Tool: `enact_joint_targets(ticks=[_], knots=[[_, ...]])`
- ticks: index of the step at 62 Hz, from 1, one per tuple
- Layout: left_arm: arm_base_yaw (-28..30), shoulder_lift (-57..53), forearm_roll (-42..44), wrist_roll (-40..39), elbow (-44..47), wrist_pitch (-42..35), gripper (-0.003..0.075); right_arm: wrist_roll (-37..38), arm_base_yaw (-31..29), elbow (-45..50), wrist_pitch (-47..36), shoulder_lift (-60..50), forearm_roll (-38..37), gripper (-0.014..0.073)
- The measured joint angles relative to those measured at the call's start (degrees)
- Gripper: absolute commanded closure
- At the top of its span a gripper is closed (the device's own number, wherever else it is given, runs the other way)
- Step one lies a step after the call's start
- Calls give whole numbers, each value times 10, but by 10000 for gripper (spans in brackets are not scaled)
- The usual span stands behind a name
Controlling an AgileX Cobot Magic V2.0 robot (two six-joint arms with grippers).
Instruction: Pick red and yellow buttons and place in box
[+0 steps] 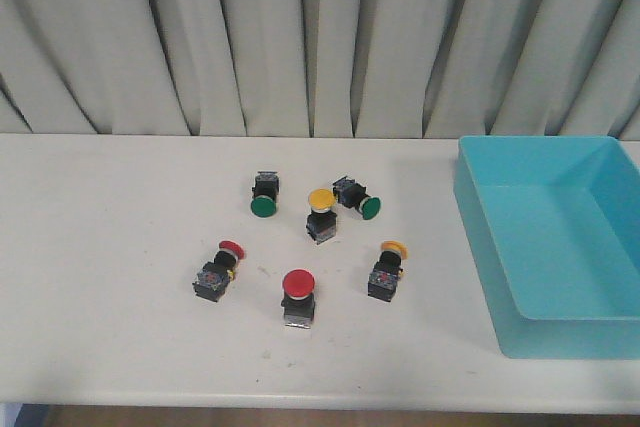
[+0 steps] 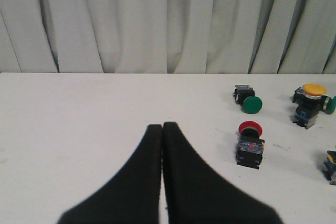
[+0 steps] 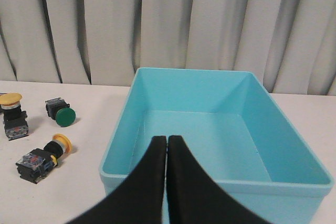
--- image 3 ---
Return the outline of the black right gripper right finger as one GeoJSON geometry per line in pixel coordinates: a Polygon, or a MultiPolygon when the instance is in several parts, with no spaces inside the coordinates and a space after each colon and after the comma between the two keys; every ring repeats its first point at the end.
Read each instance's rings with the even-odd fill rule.
{"type": "Polygon", "coordinates": [[[168,140],[167,203],[170,223],[268,222],[222,190],[179,135],[168,140]]]}

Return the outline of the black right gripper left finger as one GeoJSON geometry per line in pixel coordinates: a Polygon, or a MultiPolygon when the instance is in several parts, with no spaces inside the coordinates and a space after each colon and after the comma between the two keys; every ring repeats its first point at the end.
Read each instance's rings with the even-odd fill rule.
{"type": "Polygon", "coordinates": [[[166,137],[154,136],[127,178],[69,223],[162,223],[166,137]]]}

